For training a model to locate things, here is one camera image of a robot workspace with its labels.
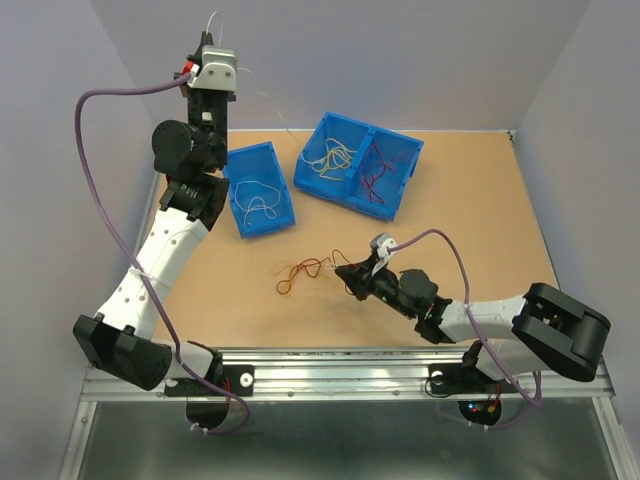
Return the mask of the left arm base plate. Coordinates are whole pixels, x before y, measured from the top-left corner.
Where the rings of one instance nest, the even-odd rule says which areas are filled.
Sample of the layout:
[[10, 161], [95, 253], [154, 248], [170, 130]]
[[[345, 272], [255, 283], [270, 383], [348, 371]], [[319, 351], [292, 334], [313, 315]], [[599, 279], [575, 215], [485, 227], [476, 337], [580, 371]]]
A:
[[[253, 395], [255, 367], [250, 364], [224, 364], [207, 373], [204, 378], [240, 397], [250, 397]], [[173, 386], [165, 385], [164, 394], [167, 397], [218, 396], [217, 392], [191, 377], [179, 378]]]

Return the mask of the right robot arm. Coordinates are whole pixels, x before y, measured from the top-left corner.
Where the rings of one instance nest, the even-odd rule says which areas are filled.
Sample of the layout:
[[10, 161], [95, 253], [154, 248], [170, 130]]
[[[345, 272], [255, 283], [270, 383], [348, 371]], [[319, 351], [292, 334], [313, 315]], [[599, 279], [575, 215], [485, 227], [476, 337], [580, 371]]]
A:
[[475, 340], [478, 348], [460, 366], [461, 381], [472, 390], [545, 370], [590, 382], [611, 329], [604, 314], [546, 283], [509, 299], [464, 304], [440, 296], [424, 271], [395, 274], [375, 256], [340, 265], [336, 274], [357, 300], [377, 298], [414, 321], [415, 331], [433, 344]]

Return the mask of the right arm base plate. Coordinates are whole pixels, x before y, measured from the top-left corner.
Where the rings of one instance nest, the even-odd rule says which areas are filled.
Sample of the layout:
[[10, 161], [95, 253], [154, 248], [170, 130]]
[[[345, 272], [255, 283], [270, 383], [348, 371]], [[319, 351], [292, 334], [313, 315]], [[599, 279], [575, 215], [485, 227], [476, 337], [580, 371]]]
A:
[[492, 380], [475, 367], [437, 363], [428, 367], [426, 391], [435, 396], [515, 393], [506, 380]]

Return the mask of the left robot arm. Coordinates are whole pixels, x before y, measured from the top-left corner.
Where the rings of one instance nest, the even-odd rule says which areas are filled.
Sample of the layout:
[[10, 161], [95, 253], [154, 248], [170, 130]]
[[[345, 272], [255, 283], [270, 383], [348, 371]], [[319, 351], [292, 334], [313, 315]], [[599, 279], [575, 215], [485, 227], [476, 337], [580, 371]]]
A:
[[236, 98], [237, 58], [203, 31], [173, 80], [142, 88], [99, 88], [77, 101], [74, 127], [85, 103], [98, 96], [141, 96], [178, 88], [187, 118], [165, 120], [152, 133], [154, 169], [166, 188], [142, 247], [132, 253], [104, 207], [97, 208], [129, 260], [123, 279], [92, 316], [81, 315], [72, 332], [89, 363], [143, 390], [187, 378], [199, 393], [220, 392], [222, 355], [196, 342], [182, 343], [163, 302], [194, 250], [224, 209], [229, 182], [218, 173], [228, 159], [228, 105]]

